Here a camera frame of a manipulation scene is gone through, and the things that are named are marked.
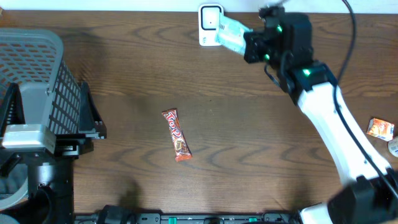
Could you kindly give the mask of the white barcode scanner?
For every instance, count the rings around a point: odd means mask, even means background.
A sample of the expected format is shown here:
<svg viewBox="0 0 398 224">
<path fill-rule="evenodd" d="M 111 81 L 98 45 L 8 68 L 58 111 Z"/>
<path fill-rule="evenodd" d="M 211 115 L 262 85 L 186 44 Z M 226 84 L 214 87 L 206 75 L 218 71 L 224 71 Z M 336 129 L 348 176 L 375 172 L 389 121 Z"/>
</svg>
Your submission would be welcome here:
<svg viewBox="0 0 398 224">
<path fill-rule="evenodd" d="M 216 28 L 220 23 L 224 8 L 220 4 L 202 4 L 198 8 L 198 39 L 203 47 L 216 47 Z"/>
</svg>

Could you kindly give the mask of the grey plastic basket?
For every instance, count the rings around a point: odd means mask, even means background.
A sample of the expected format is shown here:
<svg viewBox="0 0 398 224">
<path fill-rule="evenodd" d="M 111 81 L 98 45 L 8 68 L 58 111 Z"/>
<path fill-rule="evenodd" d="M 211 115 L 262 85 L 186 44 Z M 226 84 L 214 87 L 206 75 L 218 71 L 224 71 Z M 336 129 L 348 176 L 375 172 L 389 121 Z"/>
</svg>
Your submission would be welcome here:
<svg viewBox="0 0 398 224">
<path fill-rule="evenodd" d="M 30 121 L 43 120 L 49 113 L 48 103 L 55 92 L 66 85 L 77 92 L 79 87 L 63 61 L 63 43 L 48 30 L 1 29 L 1 98 L 2 102 L 11 83 L 16 83 L 27 106 L 40 107 Z"/>
</svg>

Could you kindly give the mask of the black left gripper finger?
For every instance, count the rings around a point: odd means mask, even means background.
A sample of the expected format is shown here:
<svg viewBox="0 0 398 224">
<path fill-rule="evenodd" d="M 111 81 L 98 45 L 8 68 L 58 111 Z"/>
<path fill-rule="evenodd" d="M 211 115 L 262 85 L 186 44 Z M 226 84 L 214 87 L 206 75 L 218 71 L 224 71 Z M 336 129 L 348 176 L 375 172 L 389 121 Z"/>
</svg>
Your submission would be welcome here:
<svg viewBox="0 0 398 224">
<path fill-rule="evenodd" d="M 80 134 L 106 134 L 106 125 L 96 109 L 87 82 L 82 82 L 80 86 L 78 132 Z"/>
<path fill-rule="evenodd" d="M 1 105 L 1 137 L 12 124 L 25 124 L 22 95 L 16 83 L 10 84 Z"/>
</svg>

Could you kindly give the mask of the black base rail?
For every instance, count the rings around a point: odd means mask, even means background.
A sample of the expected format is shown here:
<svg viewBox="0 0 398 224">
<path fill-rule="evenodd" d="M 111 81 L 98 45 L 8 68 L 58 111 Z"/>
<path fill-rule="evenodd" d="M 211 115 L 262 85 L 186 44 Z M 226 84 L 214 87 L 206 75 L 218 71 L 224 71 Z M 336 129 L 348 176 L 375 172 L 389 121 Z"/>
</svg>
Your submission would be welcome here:
<svg viewBox="0 0 398 224">
<path fill-rule="evenodd" d="M 106 205 L 94 213 L 77 213 L 75 223 L 127 224 L 234 224 L 234 223 L 300 223 L 296 212 L 271 210 L 264 213 L 164 213 Z"/>
</svg>

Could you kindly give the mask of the green lid jar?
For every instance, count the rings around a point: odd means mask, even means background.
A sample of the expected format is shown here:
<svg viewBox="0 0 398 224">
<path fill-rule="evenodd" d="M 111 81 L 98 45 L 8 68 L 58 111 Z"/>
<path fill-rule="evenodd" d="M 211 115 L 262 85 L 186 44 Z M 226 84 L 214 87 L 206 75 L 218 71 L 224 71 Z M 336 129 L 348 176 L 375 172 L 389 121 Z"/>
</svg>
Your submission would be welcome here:
<svg viewBox="0 0 398 224">
<path fill-rule="evenodd" d="M 387 143 L 387 147 L 388 147 L 389 152 L 394 157 L 398 157 L 398 137 L 397 136 Z"/>
</svg>

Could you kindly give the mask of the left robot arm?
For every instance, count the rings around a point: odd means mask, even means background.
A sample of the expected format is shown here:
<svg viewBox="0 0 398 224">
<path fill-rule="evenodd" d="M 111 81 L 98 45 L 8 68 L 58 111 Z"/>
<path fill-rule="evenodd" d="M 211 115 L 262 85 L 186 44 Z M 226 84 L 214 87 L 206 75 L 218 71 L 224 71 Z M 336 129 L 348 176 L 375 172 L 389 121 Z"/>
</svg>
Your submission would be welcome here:
<svg viewBox="0 0 398 224">
<path fill-rule="evenodd" d="M 13 83 L 1 105 L 1 177 L 27 167 L 22 186 L 1 199 L 1 223 L 74 223 L 73 163 L 106 138 L 106 126 L 85 82 L 76 93 L 66 85 L 56 91 L 39 122 L 28 117 L 40 107 L 27 101 Z"/>
</svg>

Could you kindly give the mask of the mint green wipes pack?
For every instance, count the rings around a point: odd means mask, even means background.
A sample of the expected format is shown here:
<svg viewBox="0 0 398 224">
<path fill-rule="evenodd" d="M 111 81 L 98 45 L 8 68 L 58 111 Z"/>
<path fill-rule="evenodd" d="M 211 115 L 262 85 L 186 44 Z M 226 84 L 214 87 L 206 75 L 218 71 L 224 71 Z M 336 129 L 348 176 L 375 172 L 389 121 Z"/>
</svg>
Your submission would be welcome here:
<svg viewBox="0 0 398 224">
<path fill-rule="evenodd" d="M 220 14 L 218 27 L 216 28 L 215 41 L 227 49 L 244 55 L 246 51 L 246 41 L 244 34 L 253 30 L 244 24 Z"/>
</svg>

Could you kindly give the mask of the orange snack packet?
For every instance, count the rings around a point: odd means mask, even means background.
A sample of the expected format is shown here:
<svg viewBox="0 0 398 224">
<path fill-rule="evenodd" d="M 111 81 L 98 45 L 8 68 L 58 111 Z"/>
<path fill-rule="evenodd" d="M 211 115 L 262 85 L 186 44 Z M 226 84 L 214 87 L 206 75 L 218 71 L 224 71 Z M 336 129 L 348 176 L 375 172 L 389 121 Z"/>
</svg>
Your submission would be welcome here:
<svg viewBox="0 0 398 224">
<path fill-rule="evenodd" d="M 384 141 L 391 141 L 394 135 L 394 124 L 382 119 L 373 118 L 369 121 L 367 134 Z"/>
</svg>

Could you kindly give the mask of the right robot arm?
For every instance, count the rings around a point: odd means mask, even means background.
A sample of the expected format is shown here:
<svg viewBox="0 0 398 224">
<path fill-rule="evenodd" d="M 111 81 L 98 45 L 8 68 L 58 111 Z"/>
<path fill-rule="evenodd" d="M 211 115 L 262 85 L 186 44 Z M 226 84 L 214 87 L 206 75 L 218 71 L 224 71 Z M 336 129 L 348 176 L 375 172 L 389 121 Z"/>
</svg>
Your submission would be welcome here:
<svg viewBox="0 0 398 224">
<path fill-rule="evenodd" d="M 346 106 L 340 76 L 313 58 L 306 14 L 263 7 L 264 30 L 244 33 L 247 63 L 265 62 L 272 81 L 312 122 L 338 170 L 342 190 L 304 208 L 297 223 L 383 223 L 397 218 L 397 172 L 368 141 Z"/>
</svg>

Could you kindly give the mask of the red Top chocolate bar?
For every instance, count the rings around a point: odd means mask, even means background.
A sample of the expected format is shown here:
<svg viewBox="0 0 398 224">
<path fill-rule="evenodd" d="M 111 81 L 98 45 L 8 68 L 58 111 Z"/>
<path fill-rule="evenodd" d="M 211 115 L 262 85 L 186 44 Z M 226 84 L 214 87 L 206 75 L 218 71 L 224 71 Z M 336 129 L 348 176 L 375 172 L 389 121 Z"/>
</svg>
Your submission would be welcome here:
<svg viewBox="0 0 398 224">
<path fill-rule="evenodd" d="M 192 153 L 187 145 L 185 136 L 180 126 L 177 109 L 170 109 L 162 112 L 162 116 L 167 120 L 169 133 L 172 139 L 175 161 L 180 162 L 192 158 Z"/>
</svg>

